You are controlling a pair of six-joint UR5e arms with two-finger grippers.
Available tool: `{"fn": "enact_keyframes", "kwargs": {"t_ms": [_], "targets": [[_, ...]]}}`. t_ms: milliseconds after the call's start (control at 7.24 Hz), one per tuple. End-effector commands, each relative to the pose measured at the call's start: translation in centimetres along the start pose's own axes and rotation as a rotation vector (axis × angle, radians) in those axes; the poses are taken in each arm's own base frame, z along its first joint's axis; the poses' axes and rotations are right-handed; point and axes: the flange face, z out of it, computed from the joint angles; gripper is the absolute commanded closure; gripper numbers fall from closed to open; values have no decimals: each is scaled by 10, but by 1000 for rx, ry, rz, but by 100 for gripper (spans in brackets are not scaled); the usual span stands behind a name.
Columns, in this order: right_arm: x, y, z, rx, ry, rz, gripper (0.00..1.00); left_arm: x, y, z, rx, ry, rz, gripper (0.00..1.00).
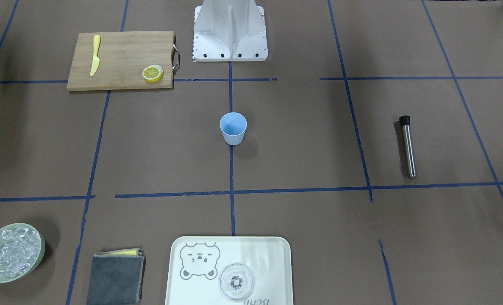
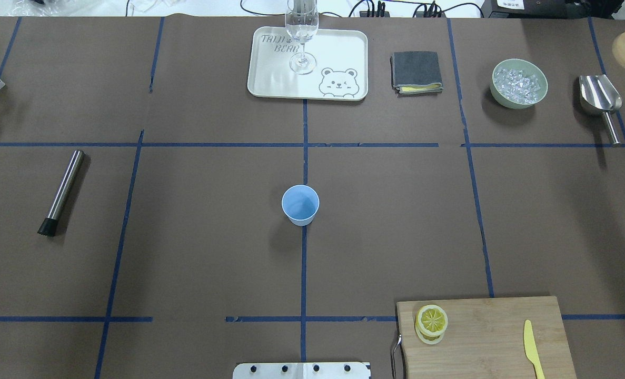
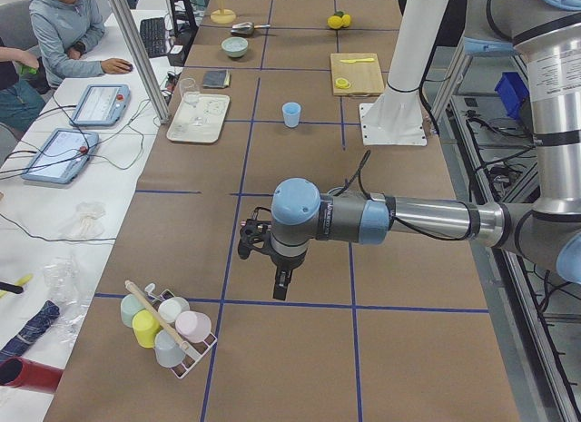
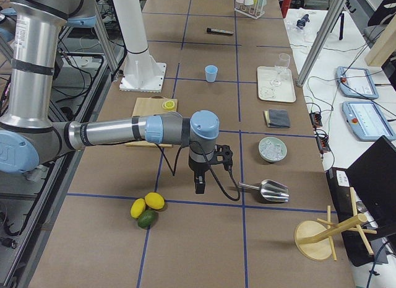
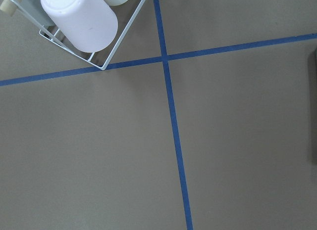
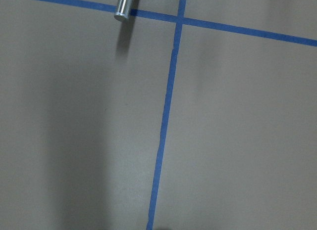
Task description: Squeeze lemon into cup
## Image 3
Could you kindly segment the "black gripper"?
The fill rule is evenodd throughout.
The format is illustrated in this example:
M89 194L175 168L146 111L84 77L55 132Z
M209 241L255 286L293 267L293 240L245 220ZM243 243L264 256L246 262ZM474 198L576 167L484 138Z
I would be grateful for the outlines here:
M297 269L305 260L308 242L299 245L286 245L278 240L271 240L273 256L271 261L277 266L272 297L276 300L287 298L291 283L291 271Z

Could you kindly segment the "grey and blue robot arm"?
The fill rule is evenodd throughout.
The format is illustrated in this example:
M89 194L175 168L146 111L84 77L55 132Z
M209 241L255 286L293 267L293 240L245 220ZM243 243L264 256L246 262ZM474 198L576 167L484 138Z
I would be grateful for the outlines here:
M468 0L465 35L504 41L527 66L540 194L532 204L433 201L358 192L322 194L301 178L272 198L267 244L285 299L310 240L379 244L389 231L476 240L569 282L580 280L580 0Z

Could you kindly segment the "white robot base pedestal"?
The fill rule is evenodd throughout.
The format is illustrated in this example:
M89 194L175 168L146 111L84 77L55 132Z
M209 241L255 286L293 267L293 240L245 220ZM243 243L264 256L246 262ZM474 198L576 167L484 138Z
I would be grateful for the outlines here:
M359 106L364 145L427 144L419 87L447 2L407 0L385 91Z

